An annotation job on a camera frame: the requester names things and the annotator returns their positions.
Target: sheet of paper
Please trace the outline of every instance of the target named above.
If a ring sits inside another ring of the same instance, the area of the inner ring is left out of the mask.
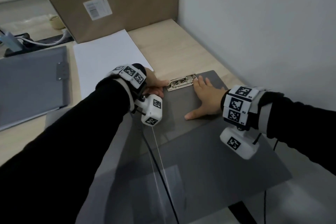
[[[126,30],[73,46],[82,99],[95,90],[97,83],[118,65],[140,63],[153,68]]]

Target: metal clip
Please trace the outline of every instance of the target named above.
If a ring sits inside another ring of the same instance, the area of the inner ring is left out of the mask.
[[[186,77],[180,77],[173,80],[170,80],[169,84],[167,85],[167,90],[177,90],[181,89],[190,85],[193,85],[193,81],[196,78],[195,74],[187,75]]]

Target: hand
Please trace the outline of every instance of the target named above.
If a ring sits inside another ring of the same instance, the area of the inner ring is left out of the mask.
[[[143,92],[143,94],[155,94],[158,95],[160,98],[163,98],[163,87],[167,86],[169,80],[158,80],[152,70],[146,68],[146,83],[147,88]]]
[[[216,89],[208,78],[205,78],[204,82],[203,77],[199,76],[198,80],[194,79],[194,89],[202,101],[202,105],[200,108],[186,114],[184,116],[186,120],[196,119],[207,114],[220,113],[221,100],[226,92],[224,88],[221,90]]]

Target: gray floor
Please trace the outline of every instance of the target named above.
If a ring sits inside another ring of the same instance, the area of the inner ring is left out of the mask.
[[[47,14],[56,14],[48,0],[16,0],[0,3],[0,25]]]

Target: wooden desk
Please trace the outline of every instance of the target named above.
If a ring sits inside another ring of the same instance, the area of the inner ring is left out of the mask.
[[[40,16],[29,21],[14,22],[2,26],[13,34],[28,32],[32,39],[43,39],[61,34],[51,28],[48,18]],[[162,21],[128,32],[132,40],[155,70],[159,79],[173,79],[193,73],[215,70],[223,82],[231,88],[241,82],[221,65],[173,20]],[[77,66],[72,46],[68,48],[70,63],[71,105],[81,100]],[[0,48],[0,57],[5,48]],[[23,149],[44,129],[45,116],[0,132],[0,165]]]

